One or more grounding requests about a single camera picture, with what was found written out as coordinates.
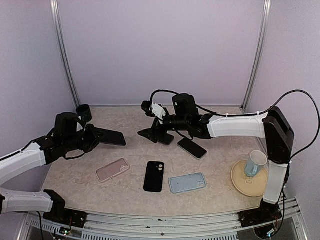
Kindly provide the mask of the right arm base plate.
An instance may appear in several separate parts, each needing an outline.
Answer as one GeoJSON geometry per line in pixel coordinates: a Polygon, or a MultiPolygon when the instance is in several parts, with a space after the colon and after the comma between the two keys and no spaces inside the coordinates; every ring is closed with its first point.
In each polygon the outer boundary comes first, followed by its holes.
{"type": "Polygon", "coordinates": [[[282,218],[280,210],[269,210],[255,208],[250,210],[240,211],[238,213],[239,221],[242,228],[260,225],[268,222],[275,221],[282,218]]]}

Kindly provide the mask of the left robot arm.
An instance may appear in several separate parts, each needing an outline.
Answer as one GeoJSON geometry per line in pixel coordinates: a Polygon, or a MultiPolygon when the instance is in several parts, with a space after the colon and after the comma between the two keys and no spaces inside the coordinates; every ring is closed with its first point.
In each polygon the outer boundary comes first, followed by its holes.
{"type": "MultiPolygon", "coordinates": [[[[48,166],[60,158],[67,160],[67,153],[72,151],[79,150],[87,154],[100,143],[105,143],[108,134],[108,130],[83,121],[75,113],[60,113],[55,118],[54,128],[47,135],[33,139],[25,147],[1,157],[0,183],[3,185],[25,172],[48,166]]],[[[49,189],[31,192],[1,188],[0,212],[42,212],[45,219],[61,223],[70,218],[65,200],[49,189]]]]}

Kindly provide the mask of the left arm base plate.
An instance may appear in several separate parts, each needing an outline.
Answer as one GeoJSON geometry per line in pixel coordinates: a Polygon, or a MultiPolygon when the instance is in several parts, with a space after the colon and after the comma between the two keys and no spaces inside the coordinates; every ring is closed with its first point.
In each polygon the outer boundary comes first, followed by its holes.
{"type": "Polygon", "coordinates": [[[67,225],[76,228],[84,228],[87,219],[87,213],[84,211],[63,209],[62,212],[45,212],[43,218],[54,223],[67,225]]]}

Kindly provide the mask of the pink phone case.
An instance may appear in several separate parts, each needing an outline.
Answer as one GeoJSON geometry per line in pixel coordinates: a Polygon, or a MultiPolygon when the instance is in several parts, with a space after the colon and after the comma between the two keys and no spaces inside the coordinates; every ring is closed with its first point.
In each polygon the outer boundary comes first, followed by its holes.
{"type": "Polygon", "coordinates": [[[95,174],[101,183],[107,182],[130,169],[129,163],[124,159],[120,158],[107,165],[97,169],[95,174]]]}

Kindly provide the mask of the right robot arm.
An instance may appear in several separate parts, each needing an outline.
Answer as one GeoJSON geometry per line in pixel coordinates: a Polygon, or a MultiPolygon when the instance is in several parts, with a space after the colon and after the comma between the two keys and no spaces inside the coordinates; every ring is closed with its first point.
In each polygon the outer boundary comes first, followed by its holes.
{"type": "Polygon", "coordinates": [[[294,131],[277,106],[264,112],[249,114],[221,115],[201,107],[188,93],[175,93],[172,97],[174,114],[156,104],[152,99],[145,100],[141,109],[148,117],[154,118],[150,128],[141,130],[138,135],[152,141],[169,145],[174,137],[169,131],[186,131],[192,138],[210,140],[220,137],[255,137],[264,139],[269,161],[266,190],[259,208],[240,212],[240,218],[248,223],[266,222],[283,217],[279,200],[290,174],[291,153],[294,131]]]}

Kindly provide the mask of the black phone case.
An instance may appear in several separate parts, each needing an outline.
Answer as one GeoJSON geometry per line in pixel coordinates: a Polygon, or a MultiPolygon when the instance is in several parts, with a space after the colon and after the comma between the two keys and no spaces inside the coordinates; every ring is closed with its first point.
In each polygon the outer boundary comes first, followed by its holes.
{"type": "Polygon", "coordinates": [[[160,193],[163,188],[165,164],[161,161],[149,161],[146,166],[143,190],[160,193]]]}

